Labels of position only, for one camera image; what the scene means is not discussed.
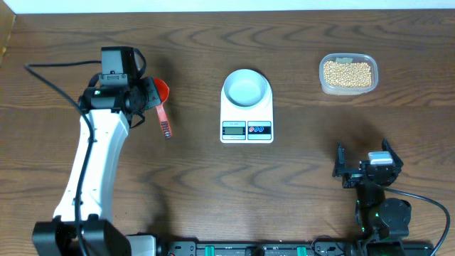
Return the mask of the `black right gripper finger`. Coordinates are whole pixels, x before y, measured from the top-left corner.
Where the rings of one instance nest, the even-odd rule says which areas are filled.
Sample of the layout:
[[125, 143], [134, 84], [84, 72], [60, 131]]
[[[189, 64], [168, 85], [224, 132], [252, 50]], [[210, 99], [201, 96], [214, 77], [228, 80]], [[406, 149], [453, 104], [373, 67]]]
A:
[[383, 140], [382, 140], [381, 147], [382, 147], [382, 150], [383, 150], [383, 151], [387, 151], [387, 152], [390, 154], [391, 159], [393, 160], [393, 164], [394, 164], [395, 166], [404, 166], [403, 161], [402, 161], [401, 158], [395, 153], [395, 151], [392, 149], [392, 147], [390, 146], [390, 143], [388, 142], [387, 139], [383, 139]]
[[346, 158], [344, 151], [345, 149], [343, 148], [342, 144], [338, 143], [332, 177], [343, 176], [346, 171]]

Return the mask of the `orange measuring scoop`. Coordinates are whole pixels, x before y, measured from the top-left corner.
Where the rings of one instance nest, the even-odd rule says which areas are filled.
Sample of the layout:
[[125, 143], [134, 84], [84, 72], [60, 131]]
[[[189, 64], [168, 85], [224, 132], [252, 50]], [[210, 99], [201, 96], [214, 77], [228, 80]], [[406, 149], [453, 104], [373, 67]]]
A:
[[171, 126], [169, 124], [166, 111], [164, 109], [164, 103], [168, 99], [170, 90], [168, 85], [161, 79], [154, 78], [154, 84], [156, 86], [157, 92], [161, 100], [161, 104], [156, 106], [159, 123], [161, 125], [161, 131], [163, 132], [166, 139], [170, 139], [173, 134], [171, 131]]

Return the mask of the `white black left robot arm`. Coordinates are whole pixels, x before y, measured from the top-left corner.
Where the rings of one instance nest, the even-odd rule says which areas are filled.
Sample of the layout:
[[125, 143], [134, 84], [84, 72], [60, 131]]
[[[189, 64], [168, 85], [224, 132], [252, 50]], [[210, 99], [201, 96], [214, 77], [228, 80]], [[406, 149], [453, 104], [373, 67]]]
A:
[[112, 194], [130, 118], [151, 108], [162, 114], [169, 95], [158, 78], [123, 87], [89, 86], [79, 99], [80, 139], [53, 219], [37, 222], [32, 241], [39, 255], [157, 255], [148, 233], [123, 235], [112, 224]]

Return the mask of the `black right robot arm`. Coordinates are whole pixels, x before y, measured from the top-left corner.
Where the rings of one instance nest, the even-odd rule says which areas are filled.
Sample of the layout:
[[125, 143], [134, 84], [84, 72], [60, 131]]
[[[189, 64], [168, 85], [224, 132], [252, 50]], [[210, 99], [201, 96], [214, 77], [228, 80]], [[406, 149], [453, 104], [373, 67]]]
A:
[[409, 235], [412, 207], [398, 198], [387, 198], [385, 190], [397, 179], [403, 167], [386, 139], [381, 151], [372, 151], [359, 167], [347, 167], [345, 149], [338, 145], [333, 177], [342, 178], [342, 187], [356, 190], [356, 220], [364, 238], [355, 243], [359, 255], [404, 255], [401, 239]]

